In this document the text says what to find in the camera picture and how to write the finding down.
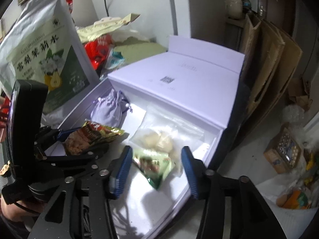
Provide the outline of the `person's left hand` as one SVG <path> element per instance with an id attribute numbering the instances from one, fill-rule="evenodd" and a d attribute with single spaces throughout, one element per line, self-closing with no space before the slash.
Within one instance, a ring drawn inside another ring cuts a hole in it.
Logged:
<path id="1" fill-rule="evenodd" d="M 18 204 L 22 205 L 23 207 L 36 212 L 35 214 L 28 212 L 15 204 L 7 205 L 4 198 L 1 196 L 1 211 L 5 218 L 11 220 L 12 222 L 21 222 L 25 216 L 39 216 L 39 214 L 44 210 L 46 207 L 46 203 L 44 202 L 24 202 L 18 201 Z"/>

